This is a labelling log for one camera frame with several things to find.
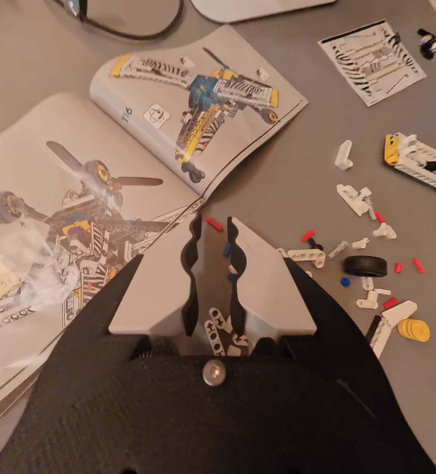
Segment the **black lego tyre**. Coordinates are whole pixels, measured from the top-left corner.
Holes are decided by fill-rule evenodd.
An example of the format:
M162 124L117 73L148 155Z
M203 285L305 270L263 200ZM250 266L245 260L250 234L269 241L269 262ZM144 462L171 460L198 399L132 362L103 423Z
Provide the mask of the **black lego tyre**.
M387 261L374 256L351 256L343 261L346 274L357 277L380 278L387 276Z

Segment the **pile of dark lego parts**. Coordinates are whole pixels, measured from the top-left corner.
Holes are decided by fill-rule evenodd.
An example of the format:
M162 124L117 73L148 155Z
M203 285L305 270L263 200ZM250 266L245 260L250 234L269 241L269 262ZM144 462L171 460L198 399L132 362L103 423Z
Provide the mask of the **pile of dark lego parts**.
M429 61L435 59L436 35L423 28L419 28L416 33L420 37L418 49L422 57Z

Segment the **white display stand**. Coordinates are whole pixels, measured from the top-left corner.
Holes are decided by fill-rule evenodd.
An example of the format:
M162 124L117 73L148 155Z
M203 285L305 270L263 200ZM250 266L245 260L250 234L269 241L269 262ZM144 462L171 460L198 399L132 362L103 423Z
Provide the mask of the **white display stand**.
M334 0L192 0L205 18L220 24L254 20L296 10L320 7Z

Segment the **lego instruction booklet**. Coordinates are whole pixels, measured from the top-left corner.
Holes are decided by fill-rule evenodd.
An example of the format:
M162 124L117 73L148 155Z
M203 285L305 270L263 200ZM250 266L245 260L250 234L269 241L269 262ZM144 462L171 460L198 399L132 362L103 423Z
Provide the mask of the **lego instruction booklet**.
M67 326L309 101L232 27L130 52L0 134L0 417Z

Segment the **zebra striped sticker sheet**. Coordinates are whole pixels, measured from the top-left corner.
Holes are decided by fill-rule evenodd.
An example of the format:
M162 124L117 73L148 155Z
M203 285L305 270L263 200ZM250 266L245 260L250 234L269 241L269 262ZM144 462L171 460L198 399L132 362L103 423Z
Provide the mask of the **zebra striped sticker sheet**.
M386 20L318 45L368 108L427 77Z

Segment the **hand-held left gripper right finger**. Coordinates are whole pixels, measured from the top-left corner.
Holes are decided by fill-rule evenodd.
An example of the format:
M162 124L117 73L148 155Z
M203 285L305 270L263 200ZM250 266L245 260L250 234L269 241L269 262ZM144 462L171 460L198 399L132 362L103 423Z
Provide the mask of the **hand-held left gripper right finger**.
M247 340L313 335L316 324L277 249L236 217L227 219L232 283L230 317L233 330Z

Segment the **white angled lego beam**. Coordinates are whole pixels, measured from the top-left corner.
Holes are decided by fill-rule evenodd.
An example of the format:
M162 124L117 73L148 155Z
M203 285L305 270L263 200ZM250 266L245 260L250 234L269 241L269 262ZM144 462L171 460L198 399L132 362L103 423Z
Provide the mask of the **white angled lego beam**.
M352 148L352 141L346 140L338 150L336 159L335 159L335 166L342 170L346 171L352 168L353 162L349 159L349 154Z

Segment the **lego airplane model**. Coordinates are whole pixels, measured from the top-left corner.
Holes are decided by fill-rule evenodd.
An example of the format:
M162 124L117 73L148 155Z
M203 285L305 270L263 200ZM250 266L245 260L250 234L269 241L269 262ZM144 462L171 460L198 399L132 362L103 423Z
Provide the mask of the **lego airplane model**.
M436 190L436 149L419 141L416 134L387 134L383 159L392 169Z

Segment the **yellow lego wheel hub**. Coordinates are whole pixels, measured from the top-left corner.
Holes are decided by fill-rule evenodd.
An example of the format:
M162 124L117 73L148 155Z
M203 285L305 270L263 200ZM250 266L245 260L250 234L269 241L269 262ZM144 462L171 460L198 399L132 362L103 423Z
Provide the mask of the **yellow lego wheel hub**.
M397 325L401 336L419 342L427 342L430 339L430 329L427 323L417 319L403 319Z

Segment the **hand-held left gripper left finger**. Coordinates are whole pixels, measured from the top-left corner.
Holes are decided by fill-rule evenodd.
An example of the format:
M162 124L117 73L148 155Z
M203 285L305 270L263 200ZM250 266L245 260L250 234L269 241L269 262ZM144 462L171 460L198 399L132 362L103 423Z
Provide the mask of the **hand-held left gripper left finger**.
M111 334L193 334L199 308L192 268L201 228L201 214L193 213L145 251L109 324Z

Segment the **scattered small lego pieces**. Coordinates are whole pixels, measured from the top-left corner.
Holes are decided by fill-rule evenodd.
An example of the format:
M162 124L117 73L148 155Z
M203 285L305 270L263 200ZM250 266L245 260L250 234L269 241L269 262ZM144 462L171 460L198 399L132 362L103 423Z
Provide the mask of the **scattered small lego pieces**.
M293 262L312 262L312 264L320 269L324 266L327 259L326 254L318 248L309 248L301 250L291 250L285 252L282 248L277 249L283 257L291 259ZM231 257L231 245L228 243L225 254ZM231 277L231 282L233 283L235 275L237 274L236 270L232 265L229 266ZM366 299L358 299L357 306L362 309L378 309L377 298L379 294L390 295L391 292L383 289L377 289L374 287L373 279L370 277L357 277L360 278L363 282L363 288L368 292ZM400 304L395 298L390 299L383 306L384 311L390 309L393 306ZM249 343L249 340L245 336L239 336L233 334L233 341L224 349L224 346L221 342L220 336L218 334L219 330L227 331L229 333L233 332L233 327L231 323L231 317L224 319L221 312L216 308L211 308L209 310L209 316L211 319L205 323L205 328L209 341L211 343L213 352L216 356L240 356L241 349L240 347L247 347L249 351L252 349L252 344ZM376 329L372 332L369 332L369 344L375 353L377 358L380 358L381 353L383 352L387 340L393 330L383 319L375 317L374 323L376 324Z

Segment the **white lego bracket piece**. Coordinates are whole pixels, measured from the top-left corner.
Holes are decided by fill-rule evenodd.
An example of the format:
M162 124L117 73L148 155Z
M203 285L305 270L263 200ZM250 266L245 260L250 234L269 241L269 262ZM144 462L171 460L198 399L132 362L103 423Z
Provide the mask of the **white lego bracket piece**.
M369 188L365 187L358 192L350 185L338 184L336 191L357 216L361 217L364 213L369 211L369 205L364 201L364 199L370 197L372 194Z

